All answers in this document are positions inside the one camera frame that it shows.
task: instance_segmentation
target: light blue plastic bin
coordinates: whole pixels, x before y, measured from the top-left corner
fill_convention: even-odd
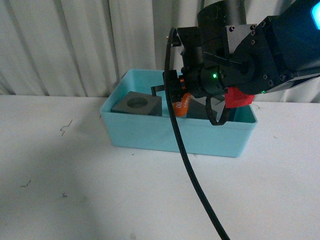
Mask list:
[[[129,70],[103,104],[100,113],[114,146],[179,152],[164,91],[157,92],[162,97],[162,116],[110,112],[130,91],[151,94],[151,87],[163,84],[162,74],[159,70]],[[239,157],[257,119],[252,108],[244,106],[237,108],[234,121],[222,126],[212,126],[204,119],[178,118],[177,122],[188,153]]]

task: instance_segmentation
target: black wire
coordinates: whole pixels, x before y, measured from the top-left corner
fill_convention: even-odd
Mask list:
[[[205,99],[205,112],[206,112],[206,115],[207,115],[210,123],[213,126],[221,126],[221,125],[225,124],[228,121],[230,111],[231,111],[230,108],[226,108],[226,106],[224,106],[220,120],[217,121],[216,115],[213,113],[213,110],[211,108],[211,96],[206,97],[206,99]]]
[[[202,190],[202,188],[198,182],[198,179],[195,175],[195,172],[191,166],[191,163],[189,161],[189,158],[188,158],[185,146],[184,146],[184,142],[181,137],[178,122],[177,122],[175,112],[174,112],[174,108],[172,106],[172,101],[171,101],[171,96],[170,96],[170,91],[169,91],[169,70],[170,70],[171,47],[172,47],[172,41],[173,41],[175,31],[176,31],[175,28],[171,28],[169,36],[168,36],[168,41],[166,44],[166,51],[165,51],[164,78],[163,78],[165,98],[166,98],[166,103],[168,106],[168,111],[169,111],[169,116],[170,116],[172,128],[174,131],[175,139],[178,144],[185,169],[189,175],[189,178],[192,182],[192,185],[193,185],[200,201],[202,202],[202,205],[203,205],[206,213],[208,214],[208,216],[209,216],[213,226],[215,227],[217,233],[219,234],[220,238],[222,240],[230,240],[226,231],[224,230],[223,226],[221,225],[217,215],[215,214],[214,210],[212,209],[204,191]]]

